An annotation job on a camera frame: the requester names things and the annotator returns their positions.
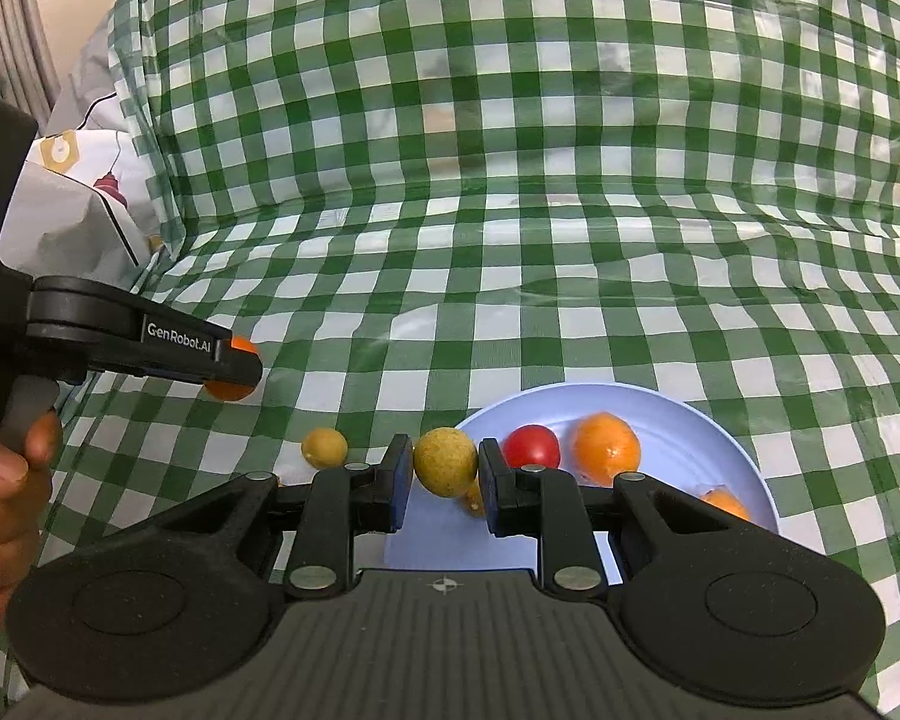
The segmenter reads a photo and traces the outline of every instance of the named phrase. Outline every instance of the orange ball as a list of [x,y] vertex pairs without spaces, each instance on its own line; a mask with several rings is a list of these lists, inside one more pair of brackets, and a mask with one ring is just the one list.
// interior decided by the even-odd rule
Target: orange ball
[[724,488],[711,490],[709,493],[701,495],[700,499],[703,503],[715,506],[717,509],[727,512],[727,514],[733,514],[734,517],[740,517],[741,519],[746,519],[747,522],[752,522],[749,517],[749,512],[746,510],[746,506],[740,503],[734,495]]
[[[259,357],[257,347],[247,338],[234,336],[230,339],[230,346],[245,352],[253,352]],[[226,402],[242,400],[249,396],[256,388],[246,384],[228,384],[228,382],[204,382],[203,388],[217,400]]]
[[640,466],[640,440],[631,426],[611,413],[596,413],[578,424],[573,452],[581,471],[604,487],[611,487],[618,473]]

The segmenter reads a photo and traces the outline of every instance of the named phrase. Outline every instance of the silver pin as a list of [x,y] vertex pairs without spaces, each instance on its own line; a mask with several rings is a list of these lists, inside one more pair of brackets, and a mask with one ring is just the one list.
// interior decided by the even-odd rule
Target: silver pin
[[300,590],[325,590],[337,580],[337,572],[325,565],[301,565],[290,572],[290,584]]
[[592,590],[600,584],[600,574],[582,565],[568,565],[554,574],[554,581],[564,590]]

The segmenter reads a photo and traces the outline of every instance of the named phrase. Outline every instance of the curtain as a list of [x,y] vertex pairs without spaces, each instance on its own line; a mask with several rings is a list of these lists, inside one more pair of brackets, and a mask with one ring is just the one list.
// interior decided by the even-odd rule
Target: curtain
[[31,114],[42,130],[59,82],[36,0],[0,0],[0,77],[4,100]]

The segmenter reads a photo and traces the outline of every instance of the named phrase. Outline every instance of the blue plate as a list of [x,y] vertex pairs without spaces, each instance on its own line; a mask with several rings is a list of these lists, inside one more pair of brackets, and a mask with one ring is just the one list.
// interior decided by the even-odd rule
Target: blue plate
[[[560,468],[582,484],[570,449],[573,427],[596,412],[626,420],[640,440],[640,470],[700,495],[725,487],[757,525],[780,532],[770,490],[743,447],[708,416],[652,389],[626,384],[552,384],[528,389],[489,406],[458,425],[474,442],[500,442],[521,425],[546,425],[560,441]],[[607,579],[620,581],[605,533],[597,534]],[[535,568],[536,539],[495,538],[485,520],[471,517],[460,501],[438,498],[413,480],[403,528],[386,538],[386,565],[416,570]]]

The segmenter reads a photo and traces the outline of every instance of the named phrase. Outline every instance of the cherry tomato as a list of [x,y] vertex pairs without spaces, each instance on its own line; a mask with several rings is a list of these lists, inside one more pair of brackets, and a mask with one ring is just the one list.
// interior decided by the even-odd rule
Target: cherry tomato
[[560,466],[560,444],[554,432],[543,425],[524,425],[506,437],[503,446],[506,464],[512,469],[523,466]]

